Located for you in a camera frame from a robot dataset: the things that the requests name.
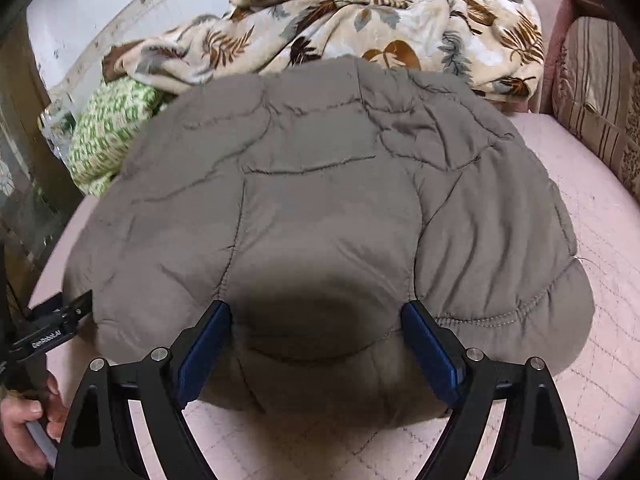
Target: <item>gray quilted jacket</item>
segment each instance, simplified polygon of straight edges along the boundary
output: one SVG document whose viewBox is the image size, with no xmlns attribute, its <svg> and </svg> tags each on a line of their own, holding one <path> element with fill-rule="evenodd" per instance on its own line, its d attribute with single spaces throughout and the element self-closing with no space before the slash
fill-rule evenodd
<svg viewBox="0 0 640 480">
<path fill-rule="evenodd" d="M 75 246 L 97 343 L 125 362 L 216 298 L 206 398 L 401 424 L 442 412 L 400 333 L 420 299 L 493 359 L 553 372 L 593 298 L 556 185 L 454 76 L 345 57 L 195 88 L 147 124 Z"/>
</svg>

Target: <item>blue gripper pad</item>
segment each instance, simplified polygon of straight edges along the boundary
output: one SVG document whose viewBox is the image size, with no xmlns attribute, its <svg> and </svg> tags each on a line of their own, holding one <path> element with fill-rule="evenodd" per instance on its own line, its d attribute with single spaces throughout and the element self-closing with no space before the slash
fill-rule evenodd
<svg viewBox="0 0 640 480">
<path fill-rule="evenodd" d="M 447 406 L 453 407 L 460 399 L 456 368 L 411 303 L 402 308 L 400 319 L 404 341 L 414 352 L 433 393 Z"/>
<path fill-rule="evenodd" d="M 199 338 L 189 350 L 178 370 L 175 400 L 181 409 L 200 395 L 209 377 L 213 363 L 218 358 L 231 326 L 231 311 L 226 303 L 220 303 L 215 314 L 206 322 Z"/>
</svg>

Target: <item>brown leaf pattern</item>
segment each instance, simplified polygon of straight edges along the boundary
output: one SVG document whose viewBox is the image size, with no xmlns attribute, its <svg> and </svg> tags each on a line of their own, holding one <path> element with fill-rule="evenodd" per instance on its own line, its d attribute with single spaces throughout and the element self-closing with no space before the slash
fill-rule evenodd
<svg viewBox="0 0 640 480">
<path fill-rule="evenodd" d="M 457 18 L 461 18 L 466 23 L 466 26 L 469 28 L 469 30 L 472 33 L 474 33 L 474 34 L 482 34 L 481 30 L 477 30 L 476 28 L 473 28 L 471 26 L 471 23 L 469 23 L 469 20 L 468 20 L 466 14 L 464 12 L 462 12 L 460 10 L 452 10 L 450 15 L 451 16 L 456 16 Z"/>
<path fill-rule="evenodd" d="M 102 78 L 105 83 L 116 81 L 123 77 L 126 72 L 120 72 L 116 68 L 116 62 L 129 50 L 138 46 L 143 40 L 131 41 L 124 45 L 114 45 L 109 53 L 102 58 Z"/>
<path fill-rule="evenodd" d="M 487 27 L 491 27 L 498 17 L 487 9 L 483 4 L 475 0 L 466 0 L 469 17 L 476 23 L 481 23 Z"/>
<path fill-rule="evenodd" d="M 315 61 L 320 59 L 322 56 L 316 53 L 316 48 L 313 46 L 309 46 L 311 44 L 311 40 L 305 38 L 304 36 L 300 36 L 296 41 L 291 45 L 291 51 L 289 53 L 289 64 L 290 65 L 302 65 L 303 63 L 308 63 L 309 61 Z"/>
<path fill-rule="evenodd" d="M 393 9 L 406 9 L 412 4 L 411 0 L 371 0 L 370 5 L 392 7 Z"/>
<path fill-rule="evenodd" d="M 178 45 L 149 45 L 143 48 L 147 57 L 154 57 L 161 62 L 163 59 L 182 59 L 187 50 Z"/>
<path fill-rule="evenodd" d="M 530 79 L 535 79 L 535 77 L 532 76 L 525 79 L 520 79 L 519 77 L 505 76 L 492 81 L 492 83 L 494 84 L 494 91 L 497 94 L 513 95 L 516 97 L 529 97 L 531 92 L 529 90 L 529 86 L 527 86 L 526 84 L 526 81 Z"/>
<path fill-rule="evenodd" d="M 372 48 L 362 57 L 367 61 L 378 63 L 383 68 L 405 67 L 420 70 L 420 60 L 414 50 L 403 40 L 389 43 L 383 51 Z"/>
<path fill-rule="evenodd" d="M 511 30 L 505 30 L 500 36 L 500 44 L 513 50 L 509 59 L 514 54 L 520 54 L 521 64 L 532 62 L 542 64 L 545 60 L 542 33 L 522 12 L 518 11 L 520 20 Z"/>
<path fill-rule="evenodd" d="M 333 0 L 325 0 L 315 7 L 309 7 L 307 14 L 296 25 L 296 36 L 313 22 L 316 22 L 326 14 L 333 14 L 336 10 L 338 10 L 338 7 Z"/>
<path fill-rule="evenodd" d="M 241 9 L 240 7 L 236 7 L 229 19 L 234 23 L 238 23 L 244 20 L 247 16 L 251 16 L 252 14 L 255 14 L 255 12 L 253 12 L 251 9 Z"/>
<path fill-rule="evenodd" d="M 250 45 L 251 35 L 254 33 L 255 25 L 239 38 L 227 36 L 220 30 L 210 30 L 203 44 L 203 51 L 209 54 L 213 69 L 216 70 L 222 63 L 227 66 L 233 63 L 238 56 L 244 54 Z"/>
</svg>

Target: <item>striped cushion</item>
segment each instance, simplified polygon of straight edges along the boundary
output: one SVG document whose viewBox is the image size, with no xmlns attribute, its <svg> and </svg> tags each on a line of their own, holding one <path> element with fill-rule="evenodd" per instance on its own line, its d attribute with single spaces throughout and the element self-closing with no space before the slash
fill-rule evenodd
<svg viewBox="0 0 640 480">
<path fill-rule="evenodd" d="M 569 28 L 553 88 L 559 123 L 640 200 L 640 64 L 613 22 Z"/>
</svg>

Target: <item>green patterned cloth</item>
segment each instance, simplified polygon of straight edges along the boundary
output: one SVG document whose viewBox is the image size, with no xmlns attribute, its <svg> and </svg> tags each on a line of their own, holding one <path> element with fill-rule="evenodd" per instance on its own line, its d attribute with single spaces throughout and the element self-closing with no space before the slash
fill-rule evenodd
<svg viewBox="0 0 640 480">
<path fill-rule="evenodd" d="M 94 92 L 69 148 L 69 171 L 82 192 L 100 196 L 109 189 L 136 132 L 163 97 L 164 92 L 129 77 L 103 83 Z"/>
</svg>

